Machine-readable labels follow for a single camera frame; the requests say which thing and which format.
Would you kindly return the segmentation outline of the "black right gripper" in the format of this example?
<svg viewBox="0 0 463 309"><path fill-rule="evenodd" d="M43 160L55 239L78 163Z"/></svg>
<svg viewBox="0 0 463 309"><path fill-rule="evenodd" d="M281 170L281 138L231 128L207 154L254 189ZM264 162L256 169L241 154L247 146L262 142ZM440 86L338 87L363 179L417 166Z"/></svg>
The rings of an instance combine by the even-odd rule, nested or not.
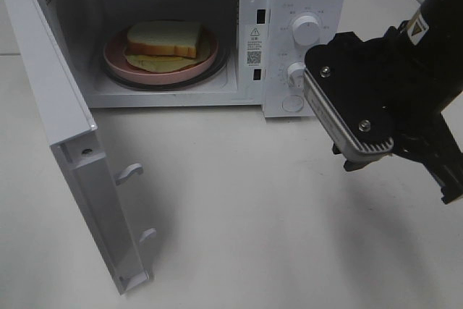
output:
<svg viewBox="0 0 463 309"><path fill-rule="evenodd" d="M462 92L462 34L431 28L418 43L390 27L364 41L370 81L394 121L393 153L424 164L441 200L462 198L462 151L442 111Z"/></svg>

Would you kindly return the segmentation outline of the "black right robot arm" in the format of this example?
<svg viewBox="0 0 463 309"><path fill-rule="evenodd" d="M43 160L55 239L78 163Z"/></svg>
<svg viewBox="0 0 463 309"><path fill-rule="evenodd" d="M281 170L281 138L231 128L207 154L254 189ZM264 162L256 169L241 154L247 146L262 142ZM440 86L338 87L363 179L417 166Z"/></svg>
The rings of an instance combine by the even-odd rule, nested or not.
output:
<svg viewBox="0 0 463 309"><path fill-rule="evenodd" d="M462 92L462 0L424 0L414 16L384 36L334 38L336 96L349 124L369 121L391 152L421 163L442 201L462 197L462 151L443 110Z"/></svg>

